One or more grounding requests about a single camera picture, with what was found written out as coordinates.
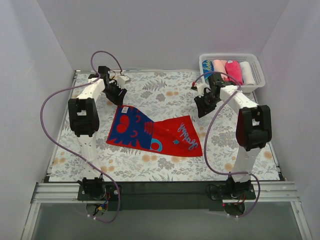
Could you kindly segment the red blue towel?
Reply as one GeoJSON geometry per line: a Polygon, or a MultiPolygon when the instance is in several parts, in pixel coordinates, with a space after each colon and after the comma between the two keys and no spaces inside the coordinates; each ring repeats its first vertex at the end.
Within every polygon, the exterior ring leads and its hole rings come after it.
{"type": "Polygon", "coordinates": [[[153,121],[129,105],[117,107],[106,143],[174,157],[203,155],[189,115],[153,121]]]}

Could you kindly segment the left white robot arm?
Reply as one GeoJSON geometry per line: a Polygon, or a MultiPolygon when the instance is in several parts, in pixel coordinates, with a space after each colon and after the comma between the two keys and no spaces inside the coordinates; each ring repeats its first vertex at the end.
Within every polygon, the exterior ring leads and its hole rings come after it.
{"type": "Polygon", "coordinates": [[[107,193],[103,185],[103,174],[98,171],[100,163],[96,136],[100,120],[96,102],[101,94],[105,94],[110,102],[121,106],[127,93],[125,84],[130,82],[130,78],[123,74],[110,77],[110,71],[107,66],[99,66],[98,73],[89,75],[88,85],[80,95],[68,100],[70,129],[77,137],[82,157],[87,161],[79,184],[83,187],[83,192],[95,200],[103,199],[107,193]]]}

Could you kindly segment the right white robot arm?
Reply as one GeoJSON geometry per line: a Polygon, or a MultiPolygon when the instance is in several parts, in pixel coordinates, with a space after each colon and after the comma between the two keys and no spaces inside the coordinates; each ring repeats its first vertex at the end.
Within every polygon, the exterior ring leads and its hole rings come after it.
{"type": "Polygon", "coordinates": [[[194,101],[198,117],[202,118],[216,109],[217,104],[229,106],[237,114],[235,137],[238,152],[232,171],[225,174],[226,181],[208,188],[213,200],[243,199],[254,195],[251,179],[253,166],[261,150],[272,139],[271,110],[267,105],[259,105],[241,91],[240,82],[234,77],[224,81],[223,72],[208,73],[208,83],[192,83],[192,90],[198,95],[194,101]]]}

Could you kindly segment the pink red towel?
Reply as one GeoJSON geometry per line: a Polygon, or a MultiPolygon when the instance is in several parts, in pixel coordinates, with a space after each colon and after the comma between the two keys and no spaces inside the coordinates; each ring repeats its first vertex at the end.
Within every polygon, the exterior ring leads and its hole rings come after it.
{"type": "Polygon", "coordinates": [[[229,60],[224,65],[225,71],[228,75],[232,76],[236,81],[243,85],[243,77],[240,63],[234,60],[229,60]]]}

